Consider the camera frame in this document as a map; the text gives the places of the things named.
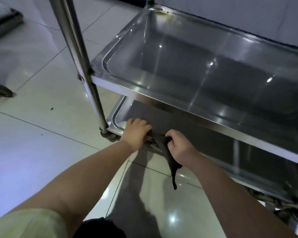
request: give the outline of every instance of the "person's left hand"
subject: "person's left hand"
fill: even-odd
[[[147,133],[151,129],[152,125],[148,124],[144,119],[129,119],[120,141],[129,144],[132,152],[136,152],[143,146],[144,142],[149,139]]]

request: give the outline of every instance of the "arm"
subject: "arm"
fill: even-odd
[[[298,238],[219,166],[202,156],[183,134],[170,130],[166,136],[173,139],[168,148],[174,159],[199,179],[227,238]]]
[[[123,162],[144,143],[147,121],[128,120],[120,141],[79,161],[10,212],[47,208],[64,219],[69,237],[96,205]]]

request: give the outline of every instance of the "person's right arm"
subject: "person's right arm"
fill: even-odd
[[[170,130],[168,148],[174,159],[199,179],[227,238],[298,238],[223,169],[201,155],[180,132]]]

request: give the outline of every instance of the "upper metal shelf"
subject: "upper metal shelf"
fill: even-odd
[[[92,81],[298,163],[298,51],[145,7],[91,62]]]

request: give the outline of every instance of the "metal tray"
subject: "metal tray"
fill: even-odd
[[[161,134],[171,128],[181,131],[199,152],[238,183],[284,201],[292,202],[294,197],[298,200],[298,164],[126,96],[120,98],[107,118],[108,130],[121,135],[126,121],[135,117],[147,119]],[[177,175],[200,185],[186,168],[179,169]]]
[[[92,61],[104,88],[298,163],[298,51],[145,7]]]

